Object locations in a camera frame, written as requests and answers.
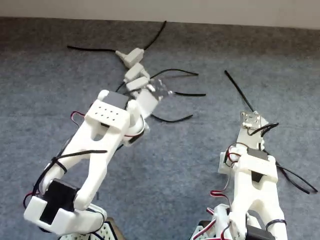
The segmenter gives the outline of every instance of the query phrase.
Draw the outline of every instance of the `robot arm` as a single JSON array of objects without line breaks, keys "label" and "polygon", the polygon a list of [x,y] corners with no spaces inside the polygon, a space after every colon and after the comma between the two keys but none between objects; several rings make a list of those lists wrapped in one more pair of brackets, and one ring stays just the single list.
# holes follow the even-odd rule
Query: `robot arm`
[{"label": "robot arm", "polygon": [[[43,195],[32,196],[24,218],[59,236],[99,230],[107,219],[107,213],[91,202],[119,144],[133,144],[148,129],[141,109],[144,108],[135,99],[107,90],[101,91],[61,153],[59,164],[50,166],[44,175],[41,188]],[[88,176],[82,187],[77,188],[62,181],[65,170],[82,159],[89,159]]]},{"label": "robot arm", "polygon": [[[220,154],[218,168],[218,172],[227,174],[229,180],[234,176],[234,200],[230,205],[215,207],[212,211],[213,227],[206,229],[199,225],[191,240],[201,239],[197,237],[200,233],[208,239],[222,240],[288,239],[278,199],[276,160],[263,152],[264,134],[260,129],[267,124],[256,112],[241,113],[237,142]],[[219,197],[224,190],[216,191]],[[259,214],[263,227],[248,213],[249,210]]]}]

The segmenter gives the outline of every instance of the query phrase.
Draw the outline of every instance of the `black cable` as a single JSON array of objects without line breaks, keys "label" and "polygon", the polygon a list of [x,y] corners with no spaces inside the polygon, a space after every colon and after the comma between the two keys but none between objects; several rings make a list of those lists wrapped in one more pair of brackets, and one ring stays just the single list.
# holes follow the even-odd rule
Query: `black cable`
[{"label": "black cable", "polygon": [[158,76],[160,74],[163,74],[163,73],[166,73],[166,72],[171,72],[171,71],[183,72],[183,73],[186,73],[186,74],[191,74],[193,76],[198,76],[199,75],[199,73],[192,72],[192,71],[186,71],[186,70],[182,70],[182,69],[178,69],[178,68],[168,68],[168,69],[165,69],[165,70],[162,70],[162,71],[156,73],[155,75],[151,76],[150,78],[153,79],[153,78],[155,78],[156,76]]},{"label": "black cable", "polygon": [[154,114],[151,114],[150,115],[151,117],[153,117],[154,119],[160,121],[160,122],[165,122],[165,123],[169,123],[169,124],[174,124],[174,123],[180,123],[180,122],[183,122],[183,121],[186,121],[186,120],[189,120],[190,118],[192,118],[194,115],[191,114],[189,116],[185,116],[183,118],[180,118],[180,119],[176,119],[176,120],[166,120],[166,119],[163,119],[161,117],[158,117]]},{"label": "black cable", "polygon": [[284,219],[275,219],[275,220],[272,220],[272,221],[268,222],[265,225],[265,230],[268,231],[268,227],[270,227],[272,224],[276,224],[276,223],[283,223],[283,224],[287,225],[286,220],[284,220]]},{"label": "black cable", "polygon": [[108,151],[106,151],[106,150],[86,150],[86,151],[80,151],[80,152],[75,152],[75,153],[70,153],[70,154],[65,154],[65,155],[58,155],[58,156],[53,157],[51,160],[51,163],[43,170],[43,172],[41,173],[41,175],[39,176],[39,178],[35,182],[33,190],[32,190],[32,196],[36,195],[37,189],[39,188],[41,181],[43,180],[45,175],[48,173],[48,171],[58,162],[59,159],[80,156],[80,155],[86,155],[86,154],[105,154],[107,152]]},{"label": "black cable", "polygon": [[123,144],[121,144],[120,146],[118,146],[117,148],[116,148],[116,152],[118,151],[118,150],[120,150],[122,147],[123,147],[124,145]]},{"label": "black cable", "polygon": [[241,97],[243,98],[243,100],[246,102],[246,104],[248,105],[248,107],[251,109],[252,112],[254,112],[254,108],[252,107],[252,105],[250,104],[250,102],[248,101],[248,99],[246,98],[245,94],[241,91],[240,87],[238,86],[238,84],[235,82],[235,80],[232,78],[232,76],[229,74],[229,72],[227,70],[224,70],[224,74],[229,78],[229,80],[232,82],[232,84],[235,86],[235,88],[238,90],[239,94],[241,95]]},{"label": "black cable", "polygon": [[[268,155],[271,155],[267,150],[263,150],[263,152],[265,152]],[[278,161],[275,161],[275,165],[276,167],[280,170],[280,172],[283,174],[283,176],[288,180],[289,183],[291,183],[292,185],[294,185],[297,189],[299,189],[300,191],[306,193],[306,194],[310,194],[310,192],[303,188],[302,186],[300,186],[299,184],[297,184],[294,180],[292,180],[288,174],[286,173],[286,171],[284,170],[284,168],[280,165],[280,163]],[[296,173],[294,174],[295,176],[297,176],[299,179],[301,179],[302,181],[306,182],[305,179],[303,179],[302,177],[298,176]]]},{"label": "black cable", "polygon": [[283,167],[283,166],[281,166],[281,165],[277,165],[277,167],[280,168],[280,169],[286,170],[287,172],[289,172],[289,173],[295,175],[297,178],[301,179],[301,180],[302,180],[303,182],[305,182],[310,188],[313,189],[313,192],[314,192],[314,193],[317,193],[317,192],[318,192],[318,190],[317,190],[314,186],[312,186],[311,183],[309,183],[307,180],[305,180],[303,177],[299,176],[298,174],[294,173],[293,171],[291,171],[291,170],[289,170],[289,169],[287,169],[287,168],[285,168],[285,167]]},{"label": "black cable", "polygon": [[144,50],[147,50],[158,39],[158,37],[160,36],[162,31],[164,30],[166,24],[167,24],[167,21],[164,21],[162,23],[160,30],[157,32],[157,34],[154,36],[154,38],[143,48]]},{"label": "black cable", "polygon": [[205,93],[184,93],[184,92],[174,92],[176,95],[184,96],[184,97],[205,97],[207,94]]},{"label": "black cable", "polygon": [[261,137],[263,137],[267,132],[270,131],[270,129],[273,129],[273,128],[275,128],[275,127],[278,126],[278,125],[279,125],[278,122],[269,123],[269,124],[266,124],[266,125],[264,125],[264,126],[262,126],[262,127],[259,127],[258,129],[254,130],[254,131],[251,132],[251,133],[249,132],[249,128],[248,128],[248,129],[247,129],[247,133],[248,133],[249,136],[252,136],[252,135],[255,135],[256,133],[260,132],[261,130],[266,129],[266,130],[265,130],[266,132],[262,132],[262,133],[261,133]]},{"label": "black cable", "polygon": [[123,85],[125,85],[125,82],[124,82],[124,81],[117,87],[117,89],[115,90],[115,92],[117,93],[117,92],[123,87]]},{"label": "black cable", "polygon": [[266,135],[267,132],[269,132],[271,129],[275,128],[275,127],[278,126],[278,125],[279,125],[278,122],[273,123],[272,126],[270,126],[270,127],[267,128],[266,130],[264,130],[263,132],[261,132],[261,137],[263,138],[264,135]]},{"label": "black cable", "polygon": [[110,48],[86,48],[86,47],[77,47],[77,46],[66,46],[68,49],[80,50],[80,51],[88,51],[88,52],[112,52],[115,53],[116,50]]}]

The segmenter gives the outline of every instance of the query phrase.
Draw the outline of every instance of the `white connector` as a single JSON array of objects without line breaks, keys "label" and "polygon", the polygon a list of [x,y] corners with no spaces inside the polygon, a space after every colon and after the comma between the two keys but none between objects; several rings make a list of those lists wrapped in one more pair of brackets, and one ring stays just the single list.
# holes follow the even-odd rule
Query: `white connector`
[{"label": "white connector", "polygon": [[130,69],[144,58],[144,52],[141,48],[135,48],[128,55],[120,51],[115,51],[115,54],[119,56],[124,65]]},{"label": "white connector", "polygon": [[142,77],[139,77],[137,78],[136,80],[133,80],[131,82],[128,82],[126,84],[126,89],[131,92],[131,91],[134,91],[136,89],[142,89],[144,88],[146,85],[149,84],[149,78],[146,77],[146,76],[142,76]]},{"label": "white connector", "polygon": [[144,66],[140,63],[136,63],[133,67],[131,67],[126,74],[124,75],[124,82],[130,83],[131,81],[139,78],[139,77],[147,77],[150,79],[149,73],[145,70]]}]

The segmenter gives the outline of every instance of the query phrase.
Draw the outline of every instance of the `white wall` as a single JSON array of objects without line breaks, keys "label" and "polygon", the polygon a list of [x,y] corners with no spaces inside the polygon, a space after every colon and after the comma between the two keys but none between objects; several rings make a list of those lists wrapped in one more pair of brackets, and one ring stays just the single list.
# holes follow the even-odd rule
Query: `white wall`
[{"label": "white wall", "polygon": [[320,29],[320,0],[0,0],[0,16]]}]

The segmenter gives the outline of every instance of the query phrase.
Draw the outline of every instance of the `gray carpet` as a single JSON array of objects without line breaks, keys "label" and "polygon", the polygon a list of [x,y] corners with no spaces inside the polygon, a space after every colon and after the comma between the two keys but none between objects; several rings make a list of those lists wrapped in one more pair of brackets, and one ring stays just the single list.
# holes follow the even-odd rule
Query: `gray carpet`
[{"label": "gray carpet", "polygon": [[[101,89],[115,90],[125,67],[111,53],[66,49],[66,44],[143,47],[159,22],[0,18],[0,237],[54,240],[23,219],[22,199],[44,166],[75,132],[71,111],[86,112]],[[151,132],[112,159],[94,203],[115,218],[128,240],[187,240],[209,196],[226,177],[218,156],[236,139],[240,111],[248,107],[224,75],[228,69],[252,105],[279,127],[265,137],[268,150],[319,187],[320,31],[169,22],[142,61],[150,74],[166,68],[200,73],[162,76],[174,96],[156,114],[167,119],[194,113],[177,124],[148,119]],[[65,178],[80,186],[88,162]],[[307,195],[279,177],[280,205],[290,240],[318,239],[319,195]]]}]

